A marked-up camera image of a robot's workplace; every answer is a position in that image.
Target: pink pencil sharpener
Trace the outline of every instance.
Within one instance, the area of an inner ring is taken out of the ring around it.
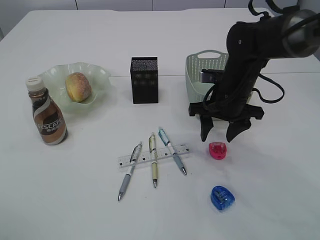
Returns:
[[[222,160],[227,155],[227,145],[224,142],[211,142],[209,152],[214,159]]]

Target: light green basket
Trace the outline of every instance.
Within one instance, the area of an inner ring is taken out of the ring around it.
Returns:
[[[217,58],[199,58],[204,53],[220,54]],[[205,50],[189,55],[185,60],[185,83],[190,103],[201,102],[213,83],[200,82],[199,75],[202,69],[224,70],[229,55],[215,50]]]

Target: ruler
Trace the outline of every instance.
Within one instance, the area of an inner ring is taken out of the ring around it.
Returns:
[[[188,148],[188,146],[186,144],[176,145],[176,146],[173,146],[173,148],[178,155],[184,155],[184,154],[190,153],[190,149]],[[157,155],[157,159],[156,159],[157,161],[172,157],[172,155],[167,147],[157,148],[156,155]],[[144,164],[144,163],[154,161],[151,159],[149,151],[141,152],[140,157],[136,162],[130,162],[130,157],[131,157],[131,154],[127,155],[127,156],[118,157],[118,167],[120,169],[122,169],[122,168],[129,167],[132,165],[139,165],[139,164]]]

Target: black box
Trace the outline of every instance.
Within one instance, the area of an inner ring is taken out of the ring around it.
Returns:
[[[158,58],[132,57],[130,74],[133,103],[159,103]]]

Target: pen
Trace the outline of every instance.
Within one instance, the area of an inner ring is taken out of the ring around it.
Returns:
[[[167,137],[167,134],[165,133],[165,130],[161,127],[159,127],[159,137],[161,138],[163,144],[169,149],[170,153],[172,154],[173,160],[175,161],[176,165],[180,169],[180,171],[184,174],[187,175],[186,168],[184,164],[181,161],[181,158],[179,155],[176,153],[175,149],[172,147],[172,144]]]
[[[142,141],[133,149],[133,152],[130,158],[130,163],[136,162],[138,160],[141,150],[142,150]],[[122,185],[119,190],[118,201],[120,201],[121,198],[125,195],[131,176],[134,173],[135,168],[136,168],[136,165],[130,166],[126,175],[124,176]]]
[[[149,137],[149,151],[151,155],[152,164],[151,164],[151,171],[152,171],[152,181],[153,186],[157,187],[158,182],[158,164],[157,164],[157,149],[156,149],[156,136],[155,133],[151,133]]]

